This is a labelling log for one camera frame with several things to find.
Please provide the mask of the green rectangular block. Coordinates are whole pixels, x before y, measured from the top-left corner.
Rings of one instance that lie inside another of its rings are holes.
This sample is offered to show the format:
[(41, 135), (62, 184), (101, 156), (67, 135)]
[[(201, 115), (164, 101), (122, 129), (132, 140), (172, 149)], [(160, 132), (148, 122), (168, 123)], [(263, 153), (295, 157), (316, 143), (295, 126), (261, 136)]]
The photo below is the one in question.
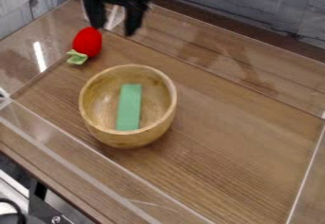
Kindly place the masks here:
[(142, 85), (125, 84), (121, 87), (116, 129), (133, 131), (140, 129), (142, 103)]

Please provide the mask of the black metal table leg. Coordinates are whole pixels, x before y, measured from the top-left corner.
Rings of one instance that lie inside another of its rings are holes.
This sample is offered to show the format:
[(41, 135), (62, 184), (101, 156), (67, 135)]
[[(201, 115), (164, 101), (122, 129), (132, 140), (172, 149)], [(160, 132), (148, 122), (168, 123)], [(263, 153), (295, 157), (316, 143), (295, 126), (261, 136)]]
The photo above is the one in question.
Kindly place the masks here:
[(91, 224), (85, 215), (38, 180), (31, 180), (29, 213), (45, 224)]

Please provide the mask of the wooden bowl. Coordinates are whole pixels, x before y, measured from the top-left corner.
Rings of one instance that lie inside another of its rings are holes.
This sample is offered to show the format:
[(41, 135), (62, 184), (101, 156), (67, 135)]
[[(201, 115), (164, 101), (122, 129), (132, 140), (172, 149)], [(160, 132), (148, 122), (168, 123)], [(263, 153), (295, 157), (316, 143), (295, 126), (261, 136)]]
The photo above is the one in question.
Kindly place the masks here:
[(168, 131), (176, 116), (177, 88), (148, 65), (117, 65), (95, 74), (79, 96), (93, 136), (114, 148), (140, 148)]

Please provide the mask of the red plush strawberry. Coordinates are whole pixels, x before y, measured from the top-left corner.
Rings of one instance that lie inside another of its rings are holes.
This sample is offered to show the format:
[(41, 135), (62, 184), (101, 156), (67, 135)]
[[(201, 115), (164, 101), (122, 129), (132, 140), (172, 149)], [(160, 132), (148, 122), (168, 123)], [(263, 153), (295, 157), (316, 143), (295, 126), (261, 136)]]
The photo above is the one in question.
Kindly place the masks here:
[(102, 33), (94, 27), (83, 28), (73, 41), (73, 47), (67, 51), (70, 58), (67, 62), (73, 65), (82, 65), (89, 59), (94, 58), (102, 50)]

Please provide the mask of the clear acrylic corner bracket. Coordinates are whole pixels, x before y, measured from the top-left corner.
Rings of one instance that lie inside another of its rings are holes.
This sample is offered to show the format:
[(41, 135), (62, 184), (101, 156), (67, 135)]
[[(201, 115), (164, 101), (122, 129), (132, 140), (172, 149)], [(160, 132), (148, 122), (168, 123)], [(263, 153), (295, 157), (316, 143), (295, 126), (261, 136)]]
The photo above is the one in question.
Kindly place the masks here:
[[(113, 6), (109, 8), (106, 1), (102, 0), (102, 2), (105, 5), (105, 8), (106, 8), (106, 16), (108, 16), (108, 22), (106, 22), (103, 29), (112, 30), (124, 21), (125, 11), (124, 11), (124, 8), (121, 6), (118, 6), (117, 4), (113, 4)], [(83, 11), (85, 11), (85, 16), (87, 18), (85, 3), (83, 3)]]

